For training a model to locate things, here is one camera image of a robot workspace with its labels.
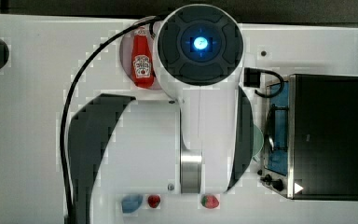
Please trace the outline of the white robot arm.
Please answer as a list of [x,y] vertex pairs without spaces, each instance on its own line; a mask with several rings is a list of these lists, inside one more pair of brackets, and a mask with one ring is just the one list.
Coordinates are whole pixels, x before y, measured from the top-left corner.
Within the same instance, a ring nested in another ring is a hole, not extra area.
[[251,104],[241,89],[245,46],[224,10],[170,13],[150,61],[157,91],[103,93],[73,116],[67,149],[76,224],[146,224],[148,214],[228,192],[253,150]]

